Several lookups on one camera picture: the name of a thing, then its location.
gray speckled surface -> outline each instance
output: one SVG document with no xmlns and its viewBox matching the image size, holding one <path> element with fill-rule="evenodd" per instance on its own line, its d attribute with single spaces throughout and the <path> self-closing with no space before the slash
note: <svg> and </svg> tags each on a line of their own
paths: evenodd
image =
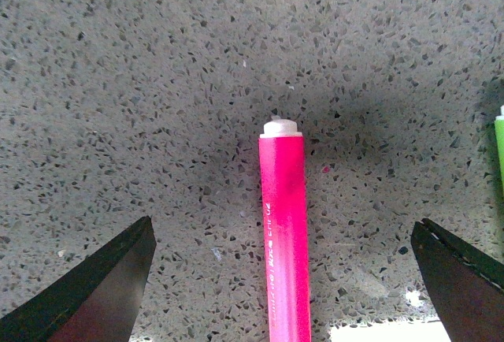
<svg viewBox="0 0 504 342">
<path fill-rule="evenodd" d="M 150 215 L 132 340 L 264 340 L 257 137 L 278 113 L 306 136 L 313 340 L 433 315 L 414 221 L 503 257 L 503 4 L 0 0 L 1 314 Z"/>
</svg>

pink marker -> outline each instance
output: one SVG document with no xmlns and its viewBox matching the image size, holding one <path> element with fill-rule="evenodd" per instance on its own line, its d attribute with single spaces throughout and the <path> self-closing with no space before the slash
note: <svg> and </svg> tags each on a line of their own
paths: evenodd
<svg viewBox="0 0 504 342">
<path fill-rule="evenodd" d="M 305 155 L 290 120 L 259 139 L 270 342 L 310 342 Z"/>
</svg>

white marker cap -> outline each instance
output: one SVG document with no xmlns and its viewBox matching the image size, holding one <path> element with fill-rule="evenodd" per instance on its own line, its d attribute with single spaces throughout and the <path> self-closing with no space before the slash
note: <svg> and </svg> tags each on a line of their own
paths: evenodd
<svg viewBox="0 0 504 342">
<path fill-rule="evenodd" d="M 501 106 L 501 114 L 498 115 L 495 120 L 504 120 L 504 106 Z"/>
<path fill-rule="evenodd" d="M 265 132 L 261 135 L 261 138 L 292 136 L 302 136 L 302 133 L 298 132 L 298 125 L 296 122 L 287 119 L 279 119 L 265 124 Z"/>
</svg>

pink highlighter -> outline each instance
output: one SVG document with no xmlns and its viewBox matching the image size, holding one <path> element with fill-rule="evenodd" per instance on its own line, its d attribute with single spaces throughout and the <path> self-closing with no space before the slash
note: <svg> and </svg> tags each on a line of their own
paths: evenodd
<svg viewBox="0 0 504 342">
<path fill-rule="evenodd" d="M 305 155 L 295 121 L 259 138 L 270 342 L 310 342 Z"/>
</svg>

green marker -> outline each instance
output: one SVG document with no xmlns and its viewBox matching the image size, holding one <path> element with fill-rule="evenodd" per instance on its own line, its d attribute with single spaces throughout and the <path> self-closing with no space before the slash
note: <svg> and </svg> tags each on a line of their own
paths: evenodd
<svg viewBox="0 0 504 342">
<path fill-rule="evenodd" d="M 501 180 L 504 184 L 504 106 L 501 114 L 495 118 L 495 135 L 497 136 L 498 162 L 501 166 Z"/>
</svg>

